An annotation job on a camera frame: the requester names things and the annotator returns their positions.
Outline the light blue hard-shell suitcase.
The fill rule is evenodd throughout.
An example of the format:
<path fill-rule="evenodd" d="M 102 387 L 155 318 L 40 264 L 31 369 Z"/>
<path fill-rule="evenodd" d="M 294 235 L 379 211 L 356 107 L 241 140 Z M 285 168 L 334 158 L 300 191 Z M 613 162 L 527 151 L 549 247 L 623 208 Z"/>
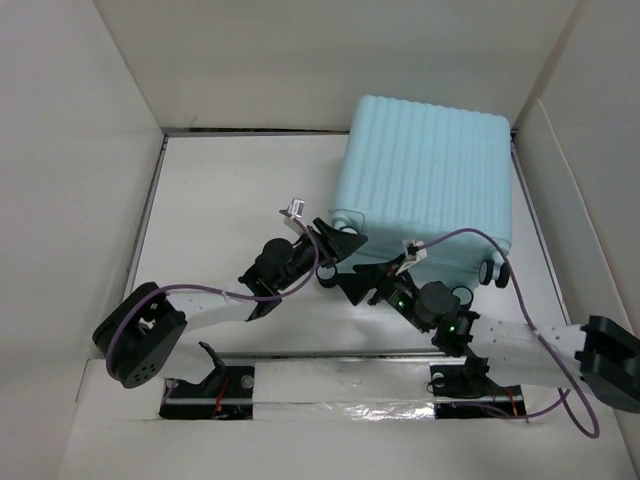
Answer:
<path fill-rule="evenodd" d="M 367 236 L 341 262 L 388 262 L 426 244 L 409 270 L 450 288 L 508 285 L 512 245 L 510 123 L 491 113 L 366 95 L 355 109 L 330 223 Z"/>

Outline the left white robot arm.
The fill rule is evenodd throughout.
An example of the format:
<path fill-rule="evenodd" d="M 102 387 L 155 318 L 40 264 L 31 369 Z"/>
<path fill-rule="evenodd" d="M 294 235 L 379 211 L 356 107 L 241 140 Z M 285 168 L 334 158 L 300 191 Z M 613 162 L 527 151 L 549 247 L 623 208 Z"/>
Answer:
<path fill-rule="evenodd" d="M 356 231 L 337 230 L 320 218 L 304 225 L 285 217 L 299 237 L 269 240 L 248 270 L 229 288 L 196 284 L 139 285 L 96 328 L 92 341 L 104 354 L 108 375 L 126 389 L 151 378 L 181 377 L 176 347 L 191 331 L 269 315 L 301 290 L 319 267 L 330 268 L 366 241 Z"/>

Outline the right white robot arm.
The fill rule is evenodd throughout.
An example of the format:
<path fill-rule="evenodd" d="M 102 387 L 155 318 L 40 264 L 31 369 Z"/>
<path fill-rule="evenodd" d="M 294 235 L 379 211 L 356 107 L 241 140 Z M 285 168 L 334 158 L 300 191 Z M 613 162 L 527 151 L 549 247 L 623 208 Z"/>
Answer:
<path fill-rule="evenodd" d="M 450 357 L 465 360 L 456 385 L 474 393 L 490 387 L 536 385 L 583 390 L 601 403 L 639 411 L 639 340 L 608 317 L 587 323 L 530 328 L 501 320 L 461 302 L 456 288 L 441 281 L 416 285 L 400 259 L 356 265 L 330 283 L 349 301 L 387 303 Z"/>

